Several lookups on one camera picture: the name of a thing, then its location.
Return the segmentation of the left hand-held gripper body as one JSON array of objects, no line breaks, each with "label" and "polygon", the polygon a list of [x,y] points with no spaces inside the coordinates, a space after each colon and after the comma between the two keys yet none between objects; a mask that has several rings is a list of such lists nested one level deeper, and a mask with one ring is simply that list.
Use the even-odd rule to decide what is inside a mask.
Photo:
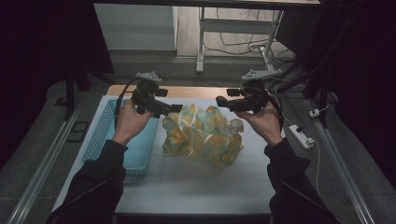
[{"label": "left hand-held gripper body", "polygon": [[137,73],[135,77],[137,84],[133,91],[132,101],[136,105],[136,112],[140,115],[147,112],[161,115],[162,106],[155,99],[155,93],[159,89],[157,81],[161,81],[161,79],[154,72]]}]

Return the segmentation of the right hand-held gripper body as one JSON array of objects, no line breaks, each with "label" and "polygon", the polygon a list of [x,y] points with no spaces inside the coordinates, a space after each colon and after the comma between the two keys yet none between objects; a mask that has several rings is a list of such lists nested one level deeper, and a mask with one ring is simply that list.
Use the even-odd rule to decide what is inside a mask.
[{"label": "right hand-held gripper body", "polygon": [[245,75],[242,76],[242,79],[245,81],[245,83],[243,84],[240,91],[241,95],[244,97],[243,100],[247,103],[247,111],[258,113],[268,102],[270,102],[275,107],[277,113],[281,112],[278,103],[265,88],[264,83],[265,79],[273,77],[279,73],[279,70],[249,70]]}]

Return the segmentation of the orange-print green fabric bag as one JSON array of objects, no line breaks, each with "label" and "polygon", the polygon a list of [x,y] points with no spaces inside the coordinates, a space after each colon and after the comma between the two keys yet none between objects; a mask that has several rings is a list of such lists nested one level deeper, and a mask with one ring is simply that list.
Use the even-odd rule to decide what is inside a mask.
[{"label": "orange-print green fabric bag", "polygon": [[219,168],[231,166],[242,150],[244,124],[241,119],[227,120],[217,106],[202,109],[183,105],[162,121],[166,137],[163,155],[206,157]]}]

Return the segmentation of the light blue plastic basket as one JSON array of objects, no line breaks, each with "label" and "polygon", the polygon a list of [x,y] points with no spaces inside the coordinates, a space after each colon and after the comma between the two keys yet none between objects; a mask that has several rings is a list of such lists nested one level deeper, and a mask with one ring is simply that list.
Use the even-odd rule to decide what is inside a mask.
[{"label": "light blue plastic basket", "polygon": [[[81,147],[81,162],[96,160],[106,140],[115,133],[114,112],[117,99],[103,97],[93,118],[92,125]],[[145,176],[149,169],[149,160],[157,132],[158,120],[151,118],[144,130],[134,137],[124,153],[123,167],[128,176]]]}]

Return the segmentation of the person's right hand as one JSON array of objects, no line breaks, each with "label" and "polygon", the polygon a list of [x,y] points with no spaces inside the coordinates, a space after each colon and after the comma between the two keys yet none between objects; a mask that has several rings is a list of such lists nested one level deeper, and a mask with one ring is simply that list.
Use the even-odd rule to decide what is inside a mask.
[{"label": "person's right hand", "polygon": [[274,147],[283,140],[276,109],[271,103],[267,103],[258,113],[236,112],[235,115],[246,120],[269,147]]}]

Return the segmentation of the person's left hand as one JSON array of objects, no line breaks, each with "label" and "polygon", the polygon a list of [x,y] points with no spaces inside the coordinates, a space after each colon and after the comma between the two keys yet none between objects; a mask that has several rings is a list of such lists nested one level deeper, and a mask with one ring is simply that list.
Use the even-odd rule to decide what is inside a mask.
[{"label": "person's left hand", "polygon": [[116,131],[112,140],[126,146],[146,127],[152,116],[152,112],[137,113],[134,103],[131,100],[126,101],[120,109]]}]

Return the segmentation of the white power strip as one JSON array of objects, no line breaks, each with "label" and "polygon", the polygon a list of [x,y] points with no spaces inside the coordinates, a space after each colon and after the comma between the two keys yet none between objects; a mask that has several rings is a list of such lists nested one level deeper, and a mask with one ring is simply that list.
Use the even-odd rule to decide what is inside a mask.
[{"label": "white power strip", "polygon": [[304,148],[309,149],[312,148],[315,144],[315,140],[313,137],[307,137],[303,131],[297,133],[296,131],[297,125],[290,125],[286,128],[286,133],[289,133],[291,136],[295,138],[295,140]]}]

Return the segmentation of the white cabinet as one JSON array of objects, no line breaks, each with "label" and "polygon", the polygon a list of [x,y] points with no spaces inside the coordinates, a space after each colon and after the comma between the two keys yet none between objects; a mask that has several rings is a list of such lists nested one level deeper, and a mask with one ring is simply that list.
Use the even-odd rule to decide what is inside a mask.
[{"label": "white cabinet", "polygon": [[177,49],[177,8],[95,4],[97,18],[109,49]]}]

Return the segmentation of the black metal stand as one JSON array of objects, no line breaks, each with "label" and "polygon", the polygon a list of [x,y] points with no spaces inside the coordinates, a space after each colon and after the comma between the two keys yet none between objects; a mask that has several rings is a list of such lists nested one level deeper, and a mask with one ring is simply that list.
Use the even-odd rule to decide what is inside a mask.
[{"label": "black metal stand", "polygon": [[115,85],[116,81],[106,74],[113,74],[114,68],[110,59],[97,63],[73,62],[68,66],[65,75],[65,97],[59,98],[56,106],[64,106],[66,114],[64,119],[69,120],[75,111],[75,87],[80,91],[89,91],[92,84],[88,75],[93,75],[109,85]]},{"label": "black metal stand", "polygon": [[308,69],[305,69],[302,75],[292,79],[289,83],[278,87],[276,92],[287,91],[297,84],[308,80],[308,84],[303,90],[303,97],[305,99],[313,99],[319,93],[319,108],[326,109],[328,106],[329,81],[332,75],[332,61],[355,19],[356,16],[352,14],[338,17],[332,16],[334,24],[331,26],[331,30],[328,31],[327,37],[321,42],[319,47],[315,48],[314,51],[304,58],[308,64]]}]

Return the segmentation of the white table mat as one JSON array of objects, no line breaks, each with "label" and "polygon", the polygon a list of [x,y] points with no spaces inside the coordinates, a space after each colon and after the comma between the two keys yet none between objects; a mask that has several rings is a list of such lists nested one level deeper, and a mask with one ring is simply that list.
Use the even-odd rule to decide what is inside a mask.
[{"label": "white table mat", "polygon": [[266,172],[266,142],[248,123],[236,161],[218,168],[204,158],[164,156],[165,130],[154,119],[148,173],[127,178],[117,206],[118,215],[250,215],[268,214],[275,194]]}]

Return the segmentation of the white desk frame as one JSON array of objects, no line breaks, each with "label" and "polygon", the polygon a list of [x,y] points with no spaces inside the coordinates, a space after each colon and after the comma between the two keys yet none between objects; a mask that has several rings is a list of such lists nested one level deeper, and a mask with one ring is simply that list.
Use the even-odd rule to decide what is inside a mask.
[{"label": "white desk frame", "polygon": [[264,44],[263,47],[259,47],[259,51],[264,60],[266,70],[271,72],[275,71],[269,53],[276,37],[276,31],[278,25],[280,24],[282,14],[282,10],[275,10],[274,17],[270,21],[260,21],[259,19],[252,21],[207,18],[205,16],[205,7],[201,7],[199,9],[199,42],[196,61],[196,73],[202,74],[204,72],[205,33],[266,35],[268,37],[267,42]]}]

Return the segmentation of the black floor bracket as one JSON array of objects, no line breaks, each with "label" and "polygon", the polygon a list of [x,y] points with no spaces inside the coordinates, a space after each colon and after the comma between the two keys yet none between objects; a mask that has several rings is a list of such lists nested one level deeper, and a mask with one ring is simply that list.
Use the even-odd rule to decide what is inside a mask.
[{"label": "black floor bracket", "polygon": [[68,143],[82,143],[89,130],[89,126],[90,123],[88,121],[76,121],[73,124],[66,141]]}]

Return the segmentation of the aluminium floor rail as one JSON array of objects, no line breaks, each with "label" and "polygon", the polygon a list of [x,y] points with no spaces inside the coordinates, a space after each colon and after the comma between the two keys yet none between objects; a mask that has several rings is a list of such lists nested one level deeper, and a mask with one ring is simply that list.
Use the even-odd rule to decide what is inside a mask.
[{"label": "aluminium floor rail", "polygon": [[30,213],[33,204],[38,196],[39,191],[42,189],[50,170],[53,167],[66,139],[69,135],[72,126],[74,125],[81,110],[81,103],[78,103],[75,110],[71,113],[70,117],[63,123],[55,139],[52,141],[50,147],[47,149],[41,162],[38,164],[31,180],[21,195],[19,201],[14,207],[6,224],[23,224],[28,214]]},{"label": "aluminium floor rail", "polygon": [[332,106],[329,104],[329,101],[326,101],[325,106],[319,110],[319,115],[312,118],[318,131],[319,139],[322,142],[332,165],[334,166],[335,172],[343,185],[347,198],[350,201],[360,224],[375,224],[373,214],[368,207],[367,202],[363,198],[361,190],[359,189],[352,173],[348,169],[347,163],[340,152],[340,147],[337,146],[333,138],[333,134],[331,133],[330,122],[326,118],[326,116],[330,114],[331,108]]}]

